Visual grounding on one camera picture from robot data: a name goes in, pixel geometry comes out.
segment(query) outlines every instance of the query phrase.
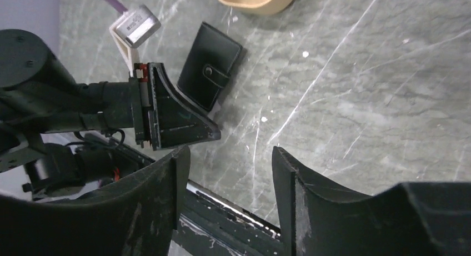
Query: black cable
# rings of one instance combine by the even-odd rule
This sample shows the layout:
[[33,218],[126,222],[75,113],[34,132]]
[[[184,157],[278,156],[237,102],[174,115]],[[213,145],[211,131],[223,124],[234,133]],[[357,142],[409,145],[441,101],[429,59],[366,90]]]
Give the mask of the black cable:
[[73,132],[74,136],[81,140],[80,142],[70,142],[68,144],[66,144],[66,147],[68,146],[73,146],[73,145],[95,145],[95,146],[98,146],[98,147],[103,147],[103,148],[108,148],[108,149],[116,149],[118,148],[119,146],[123,145],[124,144],[124,140],[126,138],[126,134],[125,132],[122,130],[122,129],[116,129],[116,130],[112,130],[110,131],[109,133],[107,133],[107,137],[111,137],[113,134],[115,133],[119,133],[121,134],[121,139],[119,140],[119,143],[114,145],[114,146],[110,146],[110,145],[105,145],[101,142],[98,142],[96,140],[92,140],[92,139],[87,139],[85,138],[84,136],[82,136],[82,134],[80,134],[80,132]]

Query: black wallet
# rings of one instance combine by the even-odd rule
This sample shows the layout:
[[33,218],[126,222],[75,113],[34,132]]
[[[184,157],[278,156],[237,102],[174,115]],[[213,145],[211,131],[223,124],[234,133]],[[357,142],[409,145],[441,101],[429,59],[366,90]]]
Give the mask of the black wallet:
[[178,89],[202,109],[211,111],[241,51],[242,45],[203,22],[180,74]]

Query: red component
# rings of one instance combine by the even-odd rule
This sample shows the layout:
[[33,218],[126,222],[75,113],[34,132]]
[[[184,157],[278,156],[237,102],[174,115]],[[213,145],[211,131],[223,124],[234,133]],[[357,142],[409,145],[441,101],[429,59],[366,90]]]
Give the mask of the red component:
[[113,170],[113,173],[114,173],[114,181],[118,181],[121,178],[119,174],[119,169],[116,168],[115,170]]
[[139,65],[140,69],[142,70],[143,73],[143,78],[139,79],[140,82],[149,82],[149,72],[147,71],[147,64],[141,63]]

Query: marble surface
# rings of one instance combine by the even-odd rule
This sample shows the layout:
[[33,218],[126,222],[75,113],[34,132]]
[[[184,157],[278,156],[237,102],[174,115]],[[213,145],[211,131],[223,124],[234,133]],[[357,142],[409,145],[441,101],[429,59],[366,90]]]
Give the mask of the marble surface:
[[[126,81],[108,34],[117,13],[61,1],[59,56],[75,79]],[[295,0],[270,17],[217,0],[122,1],[162,21],[140,52],[173,83],[202,21],[247,48],[215,118],[222,139],[191,146],[191,179],[262,218],[278,224],[274,145],[368,194],[471,179],[471,0]]]

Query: wallet snap button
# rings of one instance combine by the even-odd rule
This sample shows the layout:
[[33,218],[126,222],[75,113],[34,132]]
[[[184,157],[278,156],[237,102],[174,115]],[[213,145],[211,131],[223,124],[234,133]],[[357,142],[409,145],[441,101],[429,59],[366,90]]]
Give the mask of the wallet snap button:
[[206,67],[204,69],[204,74],[207,76],[211,76],[213,74],[213,70],[211,69],[211,67]]

